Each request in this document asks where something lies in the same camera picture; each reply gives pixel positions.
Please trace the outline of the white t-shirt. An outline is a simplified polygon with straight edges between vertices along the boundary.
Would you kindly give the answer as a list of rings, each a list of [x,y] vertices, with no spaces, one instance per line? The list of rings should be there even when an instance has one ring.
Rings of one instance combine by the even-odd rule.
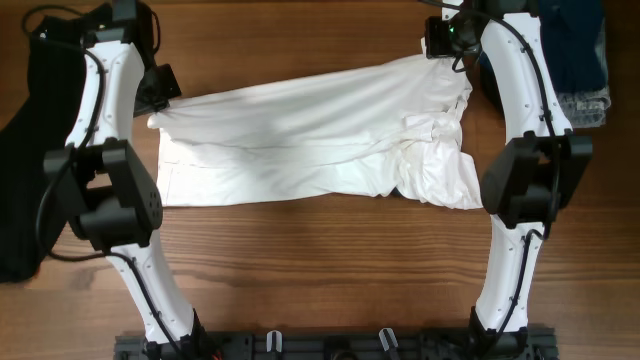
[[[461,119],[472,87],[449,59],[382,65],[174,101],[157,186],[169,207],[288,201],[331,193],[481,205]]]

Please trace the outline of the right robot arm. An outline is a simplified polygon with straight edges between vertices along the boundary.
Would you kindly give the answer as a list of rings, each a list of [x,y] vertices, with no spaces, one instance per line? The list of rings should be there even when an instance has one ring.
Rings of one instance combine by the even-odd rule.
[[[483,55],[502,107],[503,150],[480,180],[492,239],[483,289],[471,310],[467,350],[476,357],[516,357],[529,349],[528,299],[539,252],[558,212],[571,200],[592,153],[564,115],[530,1],[438,1],[425,26],[430,59]]]

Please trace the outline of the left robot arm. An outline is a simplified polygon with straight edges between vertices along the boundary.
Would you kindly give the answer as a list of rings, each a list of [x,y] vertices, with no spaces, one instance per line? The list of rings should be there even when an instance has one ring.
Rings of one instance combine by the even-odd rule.
[[[119,272],[145,326],[149,359],[214,359],[218,353],[171,274],[159,238],[163,208],[156,184],[130,138],[135,97],[152,43],[133,20],[86,31],[79,48],[85,82],[75,124],[60,151],[46,155],[55,200],[93,257]]]

